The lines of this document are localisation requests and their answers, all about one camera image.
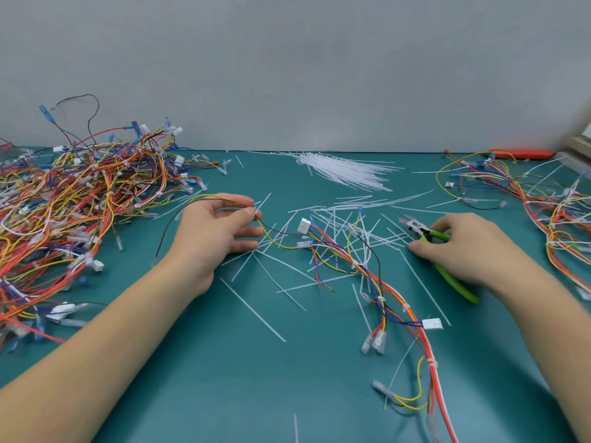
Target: hand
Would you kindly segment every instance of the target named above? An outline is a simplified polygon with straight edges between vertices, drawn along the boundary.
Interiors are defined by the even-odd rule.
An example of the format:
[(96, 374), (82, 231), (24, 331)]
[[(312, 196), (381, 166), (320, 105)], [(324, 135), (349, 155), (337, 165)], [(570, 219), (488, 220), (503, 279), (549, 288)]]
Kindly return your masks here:
[(254, 238), (263, 234), (261, 227), (249, 226), (255, 220), (255, 211), (258, 218), (262, 216), (253, 208), (253, 199), (226, 193), (216, 195), (228, 200), (206, 198), (185, 207), (173, 245), (159, 264), (169, 277), (181, 278), (192, 297), (209, 289), (213, 271), (228, 253), (258, 247), (257, 241), (235, 238)]
[(499, 291), (515, 277), (543, 272), (496, 224), (474, 213), (447, 214), (431, 228), (451, 230), (451, 239), (445, 244), (413, 241), (408, 248), (469, 283)]

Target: green table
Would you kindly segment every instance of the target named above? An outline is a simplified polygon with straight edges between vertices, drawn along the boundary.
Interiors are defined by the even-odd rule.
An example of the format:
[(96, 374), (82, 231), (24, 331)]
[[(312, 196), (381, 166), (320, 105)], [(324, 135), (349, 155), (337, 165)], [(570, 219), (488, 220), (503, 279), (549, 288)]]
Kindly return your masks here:
[[(331, 206), (337, 197), (365, 194), (318, 175), (311, 176), (307, 167), (286, 156), (241, 152), (238, 156), (242, 168), (235, 158), (237, 153), (207, 154), (211, 159), (233, 159), (228, 176), (216, 170), (203, 173), (211, 193), (241, 193), (255, 201), (272, 193), (262, 208), (269, 225), (283, 225), (291, 215), (287, 213), (289, 210)], [(422, 209), (452, 199), (436, 185), (434, 174), (411, 173), (438, 170), (448, 161), (440, 154), (343, 156), (393, 161), (405, 168), (389, 175), (386, 186), (393, 190), (391, 193), (373, 193), (373, 199), (393, 200), (433, 190), (400, 204)], [(524, 165), (530, 168), (535, 163)], [(565, 183), (572, 182), (575, 176), (566, 168), (556, 173)], [(552, 270), (544, 254), (544, 237), (530, 223), (520, 202), (496, 191), (492, 193), (508, 204), (501, 210), (482, 211), (482, 215), (497, 223), (544, 268)], [(471, 211), (460, 202), (433, 210)], [(374, 233), (386, 237), (389, 232), (385, 228), (392, 225), (381, 213), (396, 220), (404, 211), (390, 207), (364, 210), (367, 226), (382, 219)], [(435, 212), (409, 213), (427, 224), (440, 216)], [(292, 221), (291, 231), (296, 229), (299, 218), (298, 215)], [(150, 269), (166, 219), (137, 220), (119, 226), (124, 252), (117, 251), (114, 239), (105, 240), (98, 255), (106, 264), (105, 270), (89, 273), (86, 286), (77, 286), (64, 296), (75, 296), (79, 301), (113, 300)], [(165, 249), (171, 243), (176, 225), (173, 222), (166, 236)], [(385, 268), (384, 279), (401, 292), (417, 316), (440, 317), (401, 253), (385, 245), (376, 251)], [(518, 328), (502, 305), (487, 293), (480, 294), (480, 306), (469, 304), (443, 281), (430, 263), (419, 260), (406, 249), (403, 252), (452, 323), (449, 327), (444, 322), (444, 330), (428, 331), (428, 335), (460, 440), (574, 441)], [(309, 268), (307, 251), (287, 251), (274, 246), (268, 253), (301, 270)], [(307, 282), (305, 277), (274, 260), (259, 259), (283, 288)], [(182, 314), (94, 441), (288, 443), (296, 440), (296, 415), (302, 443), (428, 442), (422, 418), (409, 416), (391, 404), (383, 410), (384, 397), (372, 388), (374, 379), (388, 385), (411, 340), (403, 329), (390, 325), (385, 355), (374, 351), (363, 355), (359, 351), (368, 331), (351, 287), (353, 282), (359, 284), (358, 278), (329, 283), (335, 292), (319, 286), (292, 291), (293, 297), (306, 308), (304, 312), (284, 294), (276, 293), (277, 287), (254, 259), (248, 261), (232, 286), (287, 341), (282, 342), (219, 281), (223, 277), (229, 282), (243, 261), (244, 257), (218, 269), (210, 292), (195, 300)], [(370, 267), (375, 270), (375, 261)], [(338, 275), (327, 268), (322, 274), (325, 278)], [(364, 308), (370, 323), (377, 325), (378, 317), (372, 306), (364, 304)], [(97, 312), (94, 309), (76, 317), (84, 318), (85, 314), (91, 317)], [(50, 331), (66, 337), (68, 330), (59, 328)], [(18, 376), (53, 348), (49, 342), (30, 343), (2, 357), (0, 385)], [(400, 395), (415, 394), (416, 364), (420, 356), (415, 347), (402, 365), (393, 385)], [(440, 428), (443, 441), (448, 441), (441, 421)]]

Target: wire cutters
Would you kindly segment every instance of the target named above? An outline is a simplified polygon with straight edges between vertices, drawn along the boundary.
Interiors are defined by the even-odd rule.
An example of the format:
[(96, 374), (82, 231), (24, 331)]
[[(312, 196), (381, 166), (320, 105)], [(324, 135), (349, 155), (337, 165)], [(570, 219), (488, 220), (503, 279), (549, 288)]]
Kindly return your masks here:
[[(403, 214), (398, 220), (401, 223), (404, 223), (406, 228), (413, 232), (421, 241), (431, 242), (433, 238), (440, 239), (443, 242), (449, 241), (450, 236), (448, 234), (437, 230), (431, 230), (425, 224), (420, 223), (412, 216)], [(453, 275), (450, 275), (449, 272), (447, 272), (447, 270), (445, 270), (439, 264), (433, 263), (433, 265), (439, 274), (443, 276), (445, 281), (447, 281), (452, 286), (452, 288), (458, 291), (462, 297), (475, 305), (480, 304), (480, 299), (474, 293), (468, 290), (457, 278), (455, 278)]]

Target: orange object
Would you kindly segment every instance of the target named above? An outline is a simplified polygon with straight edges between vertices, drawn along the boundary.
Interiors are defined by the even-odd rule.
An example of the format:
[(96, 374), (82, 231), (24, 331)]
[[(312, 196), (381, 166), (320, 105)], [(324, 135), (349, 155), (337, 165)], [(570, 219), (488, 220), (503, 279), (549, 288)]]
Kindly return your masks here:
[(551, 150), (536, 150), (536, 149), (491, 149), (490, 152), (495, 152), (497, 158), (506, 158), (517, 160), (548, 160), (554, 156)]

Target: white wall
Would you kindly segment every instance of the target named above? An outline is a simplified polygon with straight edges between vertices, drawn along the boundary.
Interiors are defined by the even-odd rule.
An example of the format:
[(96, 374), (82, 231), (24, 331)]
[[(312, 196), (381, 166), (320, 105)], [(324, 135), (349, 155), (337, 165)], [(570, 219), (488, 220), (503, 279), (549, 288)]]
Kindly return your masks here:
[[(550, 146), (591, 98), (589, 12), (591, 0), (2, 0), (0, 136), (62, 144), (37, 105), (90, 92), (94, 130), (169, 116), (202, 149)], [(82, 134), (93, 111), (72, 102), (55, 117)]]

